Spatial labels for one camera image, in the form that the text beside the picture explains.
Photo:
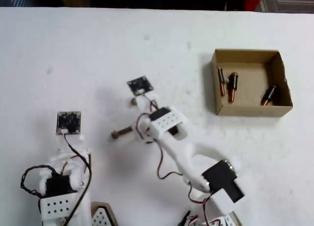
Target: white plastic bracket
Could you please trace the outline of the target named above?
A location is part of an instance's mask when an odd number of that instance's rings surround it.
[[[42,220],[58,219],[69,216],[75,205],[77,193],[70,193],[40,200]]]
[[[98,208],[95,214],[93,215],[92,218],[92,225],[93,226],[112,226],[109,216],[105,209],[103,208]]]

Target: cardboard piece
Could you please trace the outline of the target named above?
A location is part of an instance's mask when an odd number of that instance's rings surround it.
[[[226,95],[219,89],[217,66],[223,69]],[[280,117],[292,109],[284,63],[279,51],[216,49],[211,61],[217,115]],[[238,74],[235,100],[228,102],[228,77]],[[261,106],[266,90],[276,85],[272,102]]]

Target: red wire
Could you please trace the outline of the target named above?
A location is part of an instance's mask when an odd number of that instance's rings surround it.
[[[161,177],[161,176],[160,176],[159,170],[160,170],[160,167],[161,167],[161,164],[162,164],[162,160],[163,160],[163,151],[162,151],[162,148],[161,148],[159,142],[158,142],[156,139],[154,139],[154,141],[157,143],[157,145],[158,145],[158,147],[159,147],[159,149],[160,149],[160,154],[161,154],[161,156],[160,156],[160,162],[159,162],[158,168],[157,168],[157,176],[158,176],[158,178],[159,178],[159,179],[165,179],[166,177],[168,177],[169,175],[171,175],[171,174],[173,174],[173,173],[175,173],[175,174],[177,174],[177,175],[179,175],[179,176],[183,176],[183,174],[178,173],[178,172],[176,172],[176,171],[172,171],[172,172],[170,172],[170,173],[167,173],[164,177]]]
[[[135,129],[136,129],[136,131],[138,132],[138,134],[139,134],[139,136],[141,137],[142,140],[144,140],[144,138],[143,138],[143,135],[141,134],[141,132],[140,132],[139,129],[138,129],[138,125],[139,125],[139,121],[140,121],[140,119],[141,119],[141,117],[142,117],[143,115],[149,115],[149,114],[148,114],[148,113],[142,113],[142,114],[140,114],[139,117],[137,118],[136,125],[135,125]]]
[[[218,226],[221,225],[220,219],[215,219],[215,220],[211,221],[210,223],[211,223],[211,224],[214,224],[215,222],[218,222]]]

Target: perforated plastic plate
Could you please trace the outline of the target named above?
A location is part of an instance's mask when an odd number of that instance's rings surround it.
[[[154,137],[159,137],[170,128],[184,121],[186,121],[185,116],[171,107],[171,112],[151,122],[151,132]]]
[[[74,206],[74,200],[77,193],[70,193],[52,198],[43,198],[40,200],[42,220],[51,220],[67,217]]]
[[[92,218],[93,226],[112,226],[107,212],[103,208],[98,208]]]

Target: wire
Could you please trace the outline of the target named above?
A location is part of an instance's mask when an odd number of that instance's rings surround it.
[[[172,172],[170,172],[170,173],[167,173],[164,177],[161,177],[161,176],[160,176],[159,171],[160,171],[160,167],[161,167],[162,160],[163,160],[163,151],[162,151],[162,148],[161,148],[159,142],[158,142],[156,139],[154,139],[154,141],[157,143],[157,145],[158,145],[158,147],[159,147],[159,149],[160,149],[160,154],[161,154],[161,155],[160,155],[160,162],[159,162],[158,168],[157,168],[157,176],[158,176],[158,178],[159,178],[159,179],[165,179],[166,177],[168,177],[169,175],[171,175],[171,174],[173,174],[173,173],[175,173],[175,174],[177,174],[177,175],[179,175],[179,176],[183,176],[183,174],[178,173],[178,172],[175,172],[175,171],[172,171]]]
[[[215,222],[218,222],[218,226],[221,225],[220,219],[215,219],[215,220],[211,221],[210,223],[213,225]]]
[[[38,196],[39,198],[44,198],[43,195],[41,195],[37,190],[30,190],[28,189],[24,182],[25,182],[25,179],[26,179],[26,176],[28,174],[28,172],[30,172],[31,170],[34,170],[34,169],[42,169],[42,168],[48,168],[52,171],[52,175],[59,175],[55,169],[51,166],[48,166],[48,165],[39,165],[39,166],[33,166],[33,167],[30,167],[28,168],[27,170],[25,170],[24,174],[22,175],[22,179],[21,179],[21,188],[24,189],[25,191],[27,191],[29,194],[32,194],[34,196]]]
[[[211,195],[209,197],[207,197],[207,198],[204,198],[204,200],[202,200],[202,201],[193,200],[191,198],[191,192],[192,192],[192,188],[193,187],[192,187],[192,184],[190,182],[189,182],[189,185],[190,185],[190,190],[189,190],[187,196],[188,196],[188,198],[190,199],[191,202],[203,205],[202,207],[203,207],[203,212],[204,212],[204,218],[205,218],[205,221],[206,221],[206,225],[209,226],[209,223],[208,223],[208,220],[207,220],[207,217],[206,217],[206,203],[209,200],[209,198],[211,197]]]
[[[192,184],[191,184],[190,182],[189,182],[189,185],[190,185],[190,191],[188,192],[188,195],[187,195],[187,196],[188,196],[188,198],[190,199],[190,201],[193,202],[193,203],[196,203],[196,204],[204,204],[206,198],[205,198],[204,200],[202,200],[202,201],[193,200],[193,199],[191,198],[191,192],[192,192],[193,187],[192,187]]]
[[[158,110],[158,104],[157,104],[156,100],[149,99],[144,93],[142,93],[142,95],[150,102],[149,109],[151,112],[153,111],[152,107],[154,107],[156,110]]]
[[[88,182],[87,182],[87,185],[84,189],[84,191],[82,192],[82,194],[80,195],[77,203],[75,204],[73,210],[71,211],[71,213],[69,214],[69,217],[67,218],[67,220],[65,221],[64,225],[63,226],[67,226],[69,221],[72,219],[73,215],[75,214],[77,208],[79,207],[81,201],[83,200],[83,197],[85,196],[87,190],[88,190],[88,187],[90,185],[90,182],[92,180],[92,169],[91,169],[91,155],[89,154],[88,155],[88,158],[89,158],[89,163],[86,161],[85,157],[83,157],[78,151],[76,151],[72,146],[71,144],[68,142],[67,138],[66,138],[66,134],[64,134],[64,139],[66,141],[66,143],[68,144],[69,148],[76,154],[78,155],[78,157],[80,157],[82,159],[82,161],[85,163],[85,165],[87,166],[88,170],[89,170],[89,177],[88,177]]]
[[[188,226],[191,226],[192,223],[194,223],[195,221],[197,221],[197,219],[198,219],[198,216],[197,216],[197,215],[194,216],[193,218],[191,218],[190,221],[188,222]]]
[[[71,156],[70,159],[73,159],[73,158],[76,158],[76,157],[79,157],[79,156]],[[63,167],[62,167],[62,171],[61,171],[61,173],[60,173],[61,175],[63,175],[64,169],[65,169],[65,167],[67,166],[68,163],[69,163],[68,161],[66,161],[66,162],[64,163],[64,165],[63,165]]]
[[[135,129],[136,129],[136,131],[138,132],[138,134],[139,134],[139,136],[141,137],[142,140],[144,140],[144,138],[143,138],[142,133],[141,133],[141,132],[139,131],[139,129],[138,129],[138,125],[139,125],[139,121],[140,121],[140,119],[141,119],[141,117],[142,117],[143,115],[149,115],[149,114],[148,114],[148,113],[142,113],[142,114],[140,114],[139,117],[137,118],[136,125],[135,125]]]

